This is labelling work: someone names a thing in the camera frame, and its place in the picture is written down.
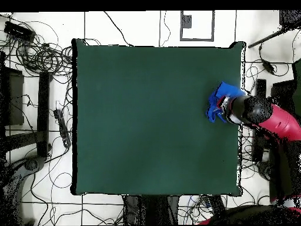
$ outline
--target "blue cloth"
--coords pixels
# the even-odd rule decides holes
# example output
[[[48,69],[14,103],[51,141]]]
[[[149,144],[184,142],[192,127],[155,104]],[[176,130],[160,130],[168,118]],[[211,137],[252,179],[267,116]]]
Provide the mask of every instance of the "blue cloth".
[[[222,81],[216,91],[214,91],[209,97],[209,108],[206,111],[208,120],[210,122],[215,122],[215,116],[217,115],[223,122],[227,123],[222,116],[223,110],[218,108],[218,100],[220,100],[223,96],[236,98],[241,95],[245,95],[245,92]]]

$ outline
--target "cable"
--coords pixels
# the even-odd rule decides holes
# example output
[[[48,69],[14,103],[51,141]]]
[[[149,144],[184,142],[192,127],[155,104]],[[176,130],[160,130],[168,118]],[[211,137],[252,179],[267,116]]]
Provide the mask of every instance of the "cable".
[[[293,63],[295,62],[294,61],[294,57],[295,57],[295,49],[294,49],[294,46],[293,46],[293,44],[294,44],[294,41],[295,41],[295,39],[296,39],[296,37],[297,37],[297,35],[298,35],[298,33],[301,31],[301,29],[297,32],[297,34],[295,35],[295,37],[294,37],[294,39],[293,39],[293,42],[292,42],[292,49],[293,49]]]
[[[165,42],[168,42],[169,37],[170,37],[170,35],[171,35],[170,29],[168,28],[168,26],[166,25],[166,22],[165,22],[166,13],[167,13],[167,11],[165,11],[163,22],[164,22],[164,25],[167,27],[167,29],[168,29],[168,31],[169,31],[169,35],[168,35],[167,40],[164,41],[164,43],[165,43]]]
[[[34,185],[34,182],[35,182],[35,173],[34,173],[34,180],[32,181],[32,184],[31,184],[30,192],[31,192],[31,194],[32,194],[36,199],[42,201],[43,203],[45,203],[45,204],[47,205],[46,211],[43,213],[43,215],[41,216],[41,218],[40,218],[40,220],[39,220],[39,222],[38,222],[38,226],[39,226],[40,223],[41,223],[41,221],[42,221],[42,219],[43,219],[43,217],[45,216],[45,214],[46,214],[46,212],[47,212],[47,210],[48,210],[48,208],[49,208],[49,205],[48,205],[44,200],[38,198],[38,197],[34,194],[34,192],[32,191],[32,187],[33,187],[33,185]]]
[[[258,200],[257,200],[257,205],[259,205],[259,202],[262,198],[270,198],[270,196],[268,195],[264,195],[264,196],[261,196]]]
[[[107,17],[111,20],[111,22],[114,24],[114,26],[116,27],[116,29],[120,32],[120,34],[122,35],[122,38],[123,38],[123,40],[125,41],[125,43],[128,44],[129,46],[133,46],[132,44],[129,44],[129,43],[126,41],[126,39],[125,39],[123,33],[122,33],[121,30],[117,27],[117,25],[114,23],[114,21],[113,21],[112,18],[109,16],[109,14],[106,13],[106,11],[104,11],[104,13],[105,13],[105,14],[107,15]]]

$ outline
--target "white tile floor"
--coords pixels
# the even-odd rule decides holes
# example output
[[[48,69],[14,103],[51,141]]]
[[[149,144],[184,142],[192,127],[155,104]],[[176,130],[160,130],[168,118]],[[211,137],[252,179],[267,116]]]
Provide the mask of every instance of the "white tile floor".
[[[216,46],[227,48],[234,41],[245,41],[247,45],[261,39],[272,32],[279,29],[279,13],[278,11],[215,11],[215,40],[214,42],[180,42],[180,12],[179,11],[146,11],[146,12],[108,12],[115,24],[122,30],[125,39],[128,43],[136,46]],[[103,12],[34,12],[34,13],[14,13],[14,18],[29,22],[30,26],[36,30],[36,33],[42,36],[47,43],[59,44],[62,48],[71,45],[72,38],[93,38],[99,40],[102,45],[122,44],[125,42],[114,27],[113,23]],[[0,17],[0,29],[4,29],[4,23],[7,19]],[[0,39],[5,38],[5,34],[0,32]],[[297,31],[289,31],[279,37],[273,38],[265,42],[262,49],[262,57],[270,62],[292,62],[293,48],[292,41],[297,34]],[[295,51],[295,60],[301,56],[301,35],[297,35],[293,47]],[[89,41],[90,45],[96,45],[94,41]],[[246,50],[246,69],[248,69],[252,61],[259,59],[258,46]],[[15,67],[16,58],[12,57],[11,62],[7,61],[7,65]],[[261,64],[255,64],[258,70],[263,68]],[[23,70],[24,75],[28,74],[24,68],[17,66]],[[286,72],[286,65],[277,65],[277,74],[281,75]],[[288,79],[293,79],[291,67],[289,72],[283,77],[273,76],[265,71],[259,74],[259,78],[267,80],[267,94],[275,82],[280,82]],[[66,77],[57,78],[59,81],[66,81]],[[253,84],[252,78],[246,78],[246,88],[251,88]],[[55,109],[58,102],[63,103],[66,92],[66,84],[60,84],[56,81],[51,83],[50,108]],[[34,104],[38,103],[38,78],[25,78],[24,94],[28,94]],[[72,114],[72,106],[69,105],[70,114]],[[24,113],[28,116],[31,125],[36,129],[36,108],[24,106]],[[65,120],[71,116],[65,114]],[[26,120],[22,126],[11,126],[11,129],[23,130],[30,129]],[[54,141],[59,136],[58,125],[54,118],[49,117],[49,142]],[[7,131],[15,134],[22,131]],[[16,149],[7,153],[7,159],[13,162],[23,157],[29,150],[35,146],[28,146],[21,149]],[[64,152],[64,147],[60,138],[56,139],[53,146],[52,156],[55,157]],[[51,171],[50,177],[55,184],[66,188],[52,188],[52,183],[48,172]],[[36,174],[35,186],[33,192],[39,198],[49,204],[47,213],[44,215],[41,225],[52,225],[52,221],[56,225],[98,225],[101,221],[94,218],[91,214],[105,220],[108,218],[116,219],[122,209],[122,199],[117,195],[103,194],[86,194],[84,196],[73,196],[70,193],[69,185],[71,183],[70,175],[72,174],[72,151],[64,155],[60,161],[54,160],[51,164],[46,164],[45,167]],[[263,195],[269,194],[268,182],[263,180],[257,173],[251,169],[242,171],[241,185],[248,190],[257,199]],[[30,176],[26,181],[23,189],[22,207],[23,214],[26,218],[35,218],[36,225],[41,216],[46,210],[46,205],[34,198],[30,193],[33,176]],[[187,206],[192,206],[193,201],[190,196],[182,196],[179,205],[179,223],[183,224],[183,217],[187,211]],[[241,197],[228,197],[228,207],[235,207],[244,202],[252,201],[252,197],[248,192],[244,191]],[[269,199],[264,198],[260,201],[261,204],[269,204]],[[206,218],[210,217],[209,213],[204,212]]]

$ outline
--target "green table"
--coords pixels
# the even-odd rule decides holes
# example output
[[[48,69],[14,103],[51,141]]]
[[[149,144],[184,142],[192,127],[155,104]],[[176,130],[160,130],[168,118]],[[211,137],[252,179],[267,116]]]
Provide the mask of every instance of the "green table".
[[[240,86],[243,42],[227,49],[72,45],[76,194],[237,192],[238,127],[210,123],[205,112],[222,81]]]

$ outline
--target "floor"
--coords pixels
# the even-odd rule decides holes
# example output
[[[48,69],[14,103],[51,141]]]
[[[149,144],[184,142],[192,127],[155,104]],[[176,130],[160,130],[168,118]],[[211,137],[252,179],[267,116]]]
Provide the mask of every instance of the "floor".
[[[127,43],[139,46],[218,46],[229,47],[234,41],[244,41],[247,46],[272,32],[277,31],[279,26],[278,11],[215,11],[215,32],[214,42],[185,41],[180,42],[180,12],[179,11],[146,11],[146,12],[108,12],[116,26],[118,26]],[[90,45],[96,45],[97,39],[102,45],[125,44],[120,32],[114,27],[111,20],[104,12],[34,12],[13,14],[13,18],[27,22],[36,33],[43,37],[45,42],[51,43],[61,48],[71,45],[72,38],[86,38]],[[3,31],[6,18],[0,17],[0,30]],[[5,39],[5,34],[0,32],[0,39]],[[263,44],[262,57],[270,62],[293,62],[301,56],[301,35],[297,31],[289,31],[279,37],[273,38]],[[38,103],[38,78],[28,77],[28,73],[23,67],[16,65],[17,59],[11,56],[6,65],[11,68],[18,68],[26,76],[24,82],[24,94],[30,96],[34,104]],[[253,76],[267,80],[267,95],[275,82],[293,79],[291,65],[276,64],[277,77],[262,71],[262,65],[257,63],[259,59],[258,46],[246,49],[246,69],[250,68],[253,61],[252,71],[246,71],[246,89],[250,90],[253,85]],[[67,82],[68,77],[55,77],[60,82]],[[51,83],[50,108],[61,107],[64,102],[68,84],[60,84],[57,81]],[[24,97],[23,103],[27,104],[28,98]],[[68,130],[72,129],[72,105],[68,105],[69,112],[65,112],[65,120],[68,122]],[[36,129],[37,111],[32,105],[24,105],[24,114],[28,117],[33,129]],[[59,137],[59,127],[52,116],[49,116],[49,142],[53,142],[52,158],[60,156],[64,152],[61,138]],[[17,134],[31,130],[25,120],[23,125],[11,126],[6,128],[6,134]],[[250,151],[250,138],[252,133],[244,130],[245,157]],[[35,153],[35,145],[23,147],[7,153],[7,160],[14,162],[30,151]],[[266,180],[261,178],[256,172],[256,167],[250,165],[249,160],[244,161],[246,166],[242,171],[241,186],[243,192],[241,197],[229,197],[224,195],[223,199],[227,202],[227,207],[236,207],[240,204],[250,202],[269,204],[269,185]],[[67,154],[46,164],[42,170],[36,174],[33,187],[34,194],[48,203],[46,204],[32,196],[30,187],[33,175],[27,178],[23,188],[22,209],[26,218],[34,218],[35,225],[46,211],[39,225],[98,225],[105,224],[102,220],[113,218],[114,220],[122,211],[123,201],[118,195],[86,194],[83,196],[73,196],[70,193],[72,174],[72,150]],[[179,223],[191,224],[191,218],[186,218],[185,214],[192,211],[192,216],[202,221],[212,216],[210,209],[201,212],[192,210],[199,196],[182,196],[179,201]]]

